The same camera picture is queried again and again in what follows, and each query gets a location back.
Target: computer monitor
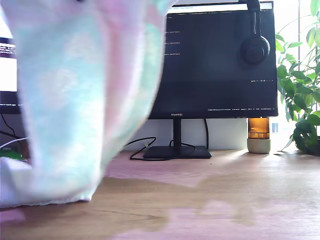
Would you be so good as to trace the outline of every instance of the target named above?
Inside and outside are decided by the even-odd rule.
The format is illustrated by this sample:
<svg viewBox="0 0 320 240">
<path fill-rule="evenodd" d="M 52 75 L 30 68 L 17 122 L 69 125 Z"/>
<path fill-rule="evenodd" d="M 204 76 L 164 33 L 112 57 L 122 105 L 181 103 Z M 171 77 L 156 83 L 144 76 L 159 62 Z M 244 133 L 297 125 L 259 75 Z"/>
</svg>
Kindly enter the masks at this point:
<svg viewBox="0 0 320 240">
<path fill-rule="evenodd" d="M 241 57 L 252 36 L 245 3 L 175 5 L 167 14 L 162 79 L 149 119 L 174 119 L 173 147 L 152 147 L 145 158 L 203 158 L 181 147 L 181 119 L 260 118 L 278 115 L 273 2 L 262 2 L 261 34 L 268 57 L 250 65 Z"/>
<path fill-rule="evenodd" d="M 0 114 L 18 114 L 16 46 L 0 7 Z"/>
</svg>

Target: desk surface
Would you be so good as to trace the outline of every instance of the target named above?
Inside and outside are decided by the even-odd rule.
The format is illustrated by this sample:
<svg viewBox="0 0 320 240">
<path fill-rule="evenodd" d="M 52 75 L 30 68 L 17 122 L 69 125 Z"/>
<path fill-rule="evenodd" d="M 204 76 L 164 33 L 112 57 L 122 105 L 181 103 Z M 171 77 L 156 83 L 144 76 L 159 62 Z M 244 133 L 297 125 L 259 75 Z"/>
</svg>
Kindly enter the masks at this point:
<svg viewBox="0 0 320 240">
<path fill-rule="evenodd" d="M 320 157 L 113 160 L 92 202 L 1 212 L 3 240 L 320 240 Z"/>
</svg>

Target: black headphones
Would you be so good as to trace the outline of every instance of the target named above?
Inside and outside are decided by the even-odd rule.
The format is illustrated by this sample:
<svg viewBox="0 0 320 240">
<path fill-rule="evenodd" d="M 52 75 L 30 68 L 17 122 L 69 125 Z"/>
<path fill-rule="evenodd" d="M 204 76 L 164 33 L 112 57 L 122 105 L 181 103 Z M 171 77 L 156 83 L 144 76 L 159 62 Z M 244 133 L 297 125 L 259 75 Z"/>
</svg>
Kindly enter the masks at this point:
<svg viewBox="0 0 320 240">
<path fill-rule="evenodd" d="M 243 61 L 249 65 L 262 63 L 270 53 L 270 44 L 261 36 L 261 18 L 259 0 L 246 0 L 249 12 L 252 14 L 252 36 L 247 38 L 241 45 L 240 54 Z"/>
</svg>

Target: cable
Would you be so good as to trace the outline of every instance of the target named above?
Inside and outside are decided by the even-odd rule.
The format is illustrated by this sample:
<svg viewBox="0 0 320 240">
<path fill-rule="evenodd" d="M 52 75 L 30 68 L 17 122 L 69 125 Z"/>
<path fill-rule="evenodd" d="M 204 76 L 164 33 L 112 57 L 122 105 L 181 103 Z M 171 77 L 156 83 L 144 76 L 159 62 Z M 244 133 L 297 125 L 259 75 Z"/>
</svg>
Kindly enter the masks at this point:
<svg viewBox="0 0 320 240">
<path fill-rule="evenodd" d="M 205 134 L 206 134 L 206 149 L 209 150 L 209 128 L 208 128 L 208 122 L 207 119 L 204 120 L 204 126 L 205 126 Z"/>
<path fill-rule="evenodd" d="M 22 137 L 20 137 L 20 136 L 15 136 L 15 135 L 12 135 L 12 134 L 10 134 L 10 133 L 7 133 L 7 132 L 1 131 L 1 130 L 0 130 L 0 134 L 3 134 L 3 135 L 6 135 L 6 136 L 9 136 L 9 137 L 12 137 L 12 138 L 14 138 L 14 139 L 22 139 Z"/>
<path fill-rule="evenodd" d="M 196 147 L 193 146 L 193 145 L 186 144 L 186 143 L 181 143 L 181 144 L 193 148 L 193 150 L 192 150 L 190 153 L 188 153 L 187 155 L 192 154 L 192 153 L 196 150 Z M 140 149 L 139 151 L 135 152 L 134 154 L 132 154 L 129 159 L 130 159 L 130 160 L 147 161 L 147 162 L 161 162 L 161 161 L 168 161 L 168 160 L 179 159 L 179 158 L 181 158 L 181 157 L 183 156 L 183 155 L 178 155 L 178 156 L 176 156 L 176 157 L 170 157 L 170 158 L 155 158 L 155 159 L 153 159 L 153 158 L 137 158 L 137 157 L 134 157 L 135 155 L 141 153 L 145 148 L 146 148 L 146 147 L 144 147 L 144 148 Z"/>
<path fill-rule="evenodd" d="M 137 140 L 134 140 L 134 141 L 131 141 L 129 142 L 128 144 L 125 145 L 128 146 L 130 144 L 133 144 L 133 143 L 136 143 L 136 142 L 139 142 L 139 141 L 143 141 L 143 140 L 148 140 L 148 139 L 153 139 L 152 142 L 148 143 L 148 147 L 151 146 L 155 141 L 156 141 L 156 137 L 155 136 L 152 136 L 152 137 L 144 137 L 144 138 L 140 138 L 140 139 L 137 139 Z M 188 153 L 187 155 L 190 155 L 192 154 L 195 150 L 196 150 L 196 147 L 193 146 L 193 145 L 190 145 L 190 144 L 186 144 L 186 143 L 181 143 L 182 145 L 185 145 L 185 146 L 189 146 L 189 147 L 192 147 L 193 150 Z M 145 150 L 146 147 L 143 147 L 141 148 L 139 151 L 135 152 L 134 154 L 132 154 L 129 159 L 130 160 L 140 160 L 140 161 L 147 161 L 147 162 L 160 162 L 160 161 L 168 161 L 168 160 L 174 160 L 174 159 L 179 159 L 180 157 L 182 157 L 182 155 L 179 155 L 179 156 L 176 156 L 176 157 L 170 157 L 170 158 L 159 158 L 159 159 L 148 159 L 148 158 L 137 158 L 137 157 L 134 157 L 136 156 L 137 154 L 141 153 L 143 150 Z"/>
<path fill-rule="evenodd" d="M 2 146 L 0 146 L 0 149 L 2 149 L 5 146 L 8 146 L 9 144 L 12 144 L 12 143 L 15 143 L 15 142 L 18 142 L 18 141 L 27 140 L 27 139 L 28 139 L 27 137 L 24 137 L 24 138 L 19 138 L 19 139 L 12 140 L 12 141 L 7 142 L 7 143 L 3 144 Z"/>
<path fill-rule="evenodd" d="M 15 133 L 15 130 L 14 130 L 12 127 L 10 127 L 10 126 L 8 125 L 8 123 L 7 123 L 7 121 L 6 121 L 6 119 L 5 119 L 5 117 L 4 117 L 4 115 L 3 115 L 3 114 L 1 114 L 1 117 L 2 117 L 2 120 L 3 120 L 4 124 L 5 124 L 9 129 L 11 129 L 11 130 L 12 130 L 13 135 L 17 136 L 17 135 L 16 135 L 16 133 Z"/>
</svg>

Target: tie-dye fabric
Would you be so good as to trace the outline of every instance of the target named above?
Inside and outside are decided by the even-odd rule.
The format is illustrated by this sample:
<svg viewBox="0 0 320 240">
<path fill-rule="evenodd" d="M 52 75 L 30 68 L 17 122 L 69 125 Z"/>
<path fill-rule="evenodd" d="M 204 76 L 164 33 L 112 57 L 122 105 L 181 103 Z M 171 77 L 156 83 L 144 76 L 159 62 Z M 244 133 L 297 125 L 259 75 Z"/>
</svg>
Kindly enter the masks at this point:
<svg viewBox="0 0 320 240">
<path fill-rule="evenodd" d="M 174 0 L 1 0 L 32 166 L 1 159 L 0 207 L 89 201 L 147 117 Z"/>
</svg>

